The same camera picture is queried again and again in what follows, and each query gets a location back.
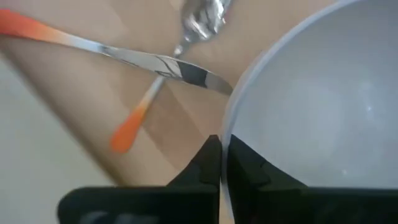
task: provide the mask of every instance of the spoon handle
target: spoon handle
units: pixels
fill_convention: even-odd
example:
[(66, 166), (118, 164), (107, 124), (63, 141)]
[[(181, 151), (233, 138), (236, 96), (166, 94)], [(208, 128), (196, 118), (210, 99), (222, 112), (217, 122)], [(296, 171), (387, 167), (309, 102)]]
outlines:
[(103, 48), (101, 43), (62, 32), (8, 9), (0, 9), (0, 34), (62, 44), (95, 53), (102, 53)]
[(113, 133), (111, 138), (111, 149), (114, 152), (125, 153), (131, 148), (132, 144), (136, 140), (137, 133), (144, 121), (147, 110), (162, 87), (164, 80), (165, 77), (156, 78), (150, 88), (145, 92), (144, 97), (139, 102), (138, 106)]

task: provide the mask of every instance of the utensil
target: utensil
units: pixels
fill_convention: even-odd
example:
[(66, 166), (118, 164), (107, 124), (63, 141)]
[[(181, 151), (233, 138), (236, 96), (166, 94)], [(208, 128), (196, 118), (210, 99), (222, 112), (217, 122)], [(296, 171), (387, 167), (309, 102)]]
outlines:
[(232, 92), (232, 87), (221, 77), (192, 63), (165, 55), (148, 54), (107, 46), (99, 42), (67, 34), (8, 9), (0, 9), (0, 34), (41, 40), (87, 50), (150, 70), (162, 77), (215, 90), (225, 95), (230, 95)]
[[(210, 40), (225, 24), (225, 13), (231, 0), (186, 0), (182, 7), (182, 40), (174, 50), (174, 57), (181, 56), (192, 44)], [(117, 129), (111, 138), (111, 148), (115, 152), (127, 152), (144, 121), (145, 114), (159, 92), (164, 77), (157, 77), (137, 108)]]

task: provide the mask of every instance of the orange spoon handle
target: orange spoon handle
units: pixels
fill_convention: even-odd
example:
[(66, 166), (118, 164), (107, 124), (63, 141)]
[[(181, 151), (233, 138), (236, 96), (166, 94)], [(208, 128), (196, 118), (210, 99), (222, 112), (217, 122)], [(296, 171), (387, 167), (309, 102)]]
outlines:
[(146, 112), (159, 92), (165, 78), (157, 77), (150, 88), (146, 91), (141, 102), (132, 111), (125, 122), (116, 130), (111, 138), (111, 148), (114, 152), (125, 153), (134, 143), (138, 130), (144, 121)]

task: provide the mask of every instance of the black plastic object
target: black plastic object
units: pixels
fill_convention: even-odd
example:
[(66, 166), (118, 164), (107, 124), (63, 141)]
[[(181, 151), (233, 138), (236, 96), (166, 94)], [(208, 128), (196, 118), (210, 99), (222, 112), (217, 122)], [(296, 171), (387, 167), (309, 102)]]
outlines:
[(58, 205), (60, 224), (216, 224), (221, 143), (210, 136), (189, 165), (165, 187), (87, 187)]
[[(61, 224), (216, 224), (221, 143), (210, 136), (165, 187), (84, 188), (58, 206)], [(398, 223), (398, 190), (319, 189), (231, 138), (227, 178), (236, 224)]]
[(398, 190), (306, 187), (235, 136), (227, 178), (236, 224), (398, 223)]

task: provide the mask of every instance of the white bowl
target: white bowl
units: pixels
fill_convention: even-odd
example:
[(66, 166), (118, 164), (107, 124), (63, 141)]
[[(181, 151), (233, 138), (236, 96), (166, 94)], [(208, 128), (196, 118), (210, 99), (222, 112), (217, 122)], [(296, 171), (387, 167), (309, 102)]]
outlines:
[(397, 188), (397, 12), (339, 2), (286, 34), (240, 79), (224, 152), (234, 134), (308, 186)]

